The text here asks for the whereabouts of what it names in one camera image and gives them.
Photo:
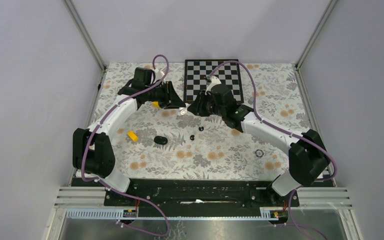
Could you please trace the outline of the white earbud charging case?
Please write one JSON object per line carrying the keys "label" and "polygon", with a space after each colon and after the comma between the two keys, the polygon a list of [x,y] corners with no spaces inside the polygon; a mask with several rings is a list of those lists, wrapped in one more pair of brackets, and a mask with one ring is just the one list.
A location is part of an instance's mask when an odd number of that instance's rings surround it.
{"label": "white earbud charging case", "polygon": [[180,116],[184,116],[188,113],[188,107],[180,107],[179,110],[178,110],[178,114]]}

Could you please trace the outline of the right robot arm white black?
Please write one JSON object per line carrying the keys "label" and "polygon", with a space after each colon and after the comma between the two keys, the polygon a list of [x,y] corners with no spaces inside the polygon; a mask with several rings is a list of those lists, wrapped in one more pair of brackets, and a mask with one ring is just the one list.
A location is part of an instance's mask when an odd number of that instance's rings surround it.
{"label": "right robot arm white black", "polygon": [[238,104],[224,84],[202,90],[187,111],[200,117],[217,115],[228,127],[262,139],[288,155],[288,170],[270,184],[266,193],[273,206],[281,205],[292,190],[311,186],[331,162],[316,131],[293,132],[258,117],[251,107]]}

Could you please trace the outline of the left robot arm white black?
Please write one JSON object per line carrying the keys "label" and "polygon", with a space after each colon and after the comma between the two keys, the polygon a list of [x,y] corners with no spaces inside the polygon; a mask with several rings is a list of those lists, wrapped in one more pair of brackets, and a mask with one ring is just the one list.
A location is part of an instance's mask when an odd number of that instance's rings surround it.
{"label": "left robot arm white black", "polygon": [[179,109],[186,105],[176,93],[173,83],[166,81],[167,70],[137,67],[132,79],[118,91],[112,106],[86,129],[77,128],[72,139],[72,165],[87,181],[102,181],[117,190],[116,199],[124,206],[132,204],[135,192],[130,179],[116,167],[112,139],[125,121],[147,102],[162,109]]}

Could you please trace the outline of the black oval earbud case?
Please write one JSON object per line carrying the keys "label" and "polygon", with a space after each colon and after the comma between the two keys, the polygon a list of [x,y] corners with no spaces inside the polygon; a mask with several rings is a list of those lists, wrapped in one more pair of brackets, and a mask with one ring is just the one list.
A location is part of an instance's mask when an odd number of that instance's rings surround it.
{"label": "black oval earbud case", "polygon": [[158,145],[166,145],[168,143],[168,139],[165,136],[160,135],[155,136],[153,141]]}

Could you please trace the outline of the floral patterned table mat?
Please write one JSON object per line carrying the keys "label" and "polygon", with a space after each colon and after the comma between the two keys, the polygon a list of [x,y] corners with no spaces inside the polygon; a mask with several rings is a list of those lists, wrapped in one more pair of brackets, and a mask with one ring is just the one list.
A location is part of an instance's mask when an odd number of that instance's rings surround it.
{"label": "floral patterned table mat", "polygon": [[[311,127],[292,64],[248,63],[240,76],[244,103],[251,106],[249,98],[256,99],[260,116],[298,132]],[[168,143],[156,144],[155,136]],[[151,103],[128,118],[111,144],[115,166],[129,178],[272,181],[289,168],[281,150],[229,128],[218,116],[181,116]],[[256,157],[256,150],[264,155]]]}

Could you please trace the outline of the small grey cube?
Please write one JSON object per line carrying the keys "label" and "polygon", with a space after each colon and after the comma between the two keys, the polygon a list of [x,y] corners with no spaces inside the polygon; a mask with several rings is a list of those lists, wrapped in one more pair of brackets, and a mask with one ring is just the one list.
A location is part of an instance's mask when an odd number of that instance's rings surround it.
{"label": "small grey cube", "polygon": [[248,103],[250,104],[250,105],[253,105],[254,104],[254,98],[253,97],[250,97],[249,99],[248,99]]}

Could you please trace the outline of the yellow block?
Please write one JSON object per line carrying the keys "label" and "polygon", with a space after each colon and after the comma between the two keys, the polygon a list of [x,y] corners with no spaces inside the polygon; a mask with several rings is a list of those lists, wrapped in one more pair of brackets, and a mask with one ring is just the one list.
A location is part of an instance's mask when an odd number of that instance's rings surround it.
{"label": "yellow block", "polygon": [[133,141],[137,142],[139,140],[139,137],[133,132],[133,131],[128,131],[127,132],[128,137]]}

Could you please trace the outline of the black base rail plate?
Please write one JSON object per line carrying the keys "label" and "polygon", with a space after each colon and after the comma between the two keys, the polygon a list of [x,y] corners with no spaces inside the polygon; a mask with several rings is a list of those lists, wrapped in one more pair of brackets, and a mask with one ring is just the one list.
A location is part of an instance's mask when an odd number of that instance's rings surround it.
{"label": "black base rail plate", "polygon": [[164,214],[248,213],[249,209],[298,207],[292,199],[267,190],[270,182],[253,180],[186,180],[132,178],[127,193],[157,205]]}

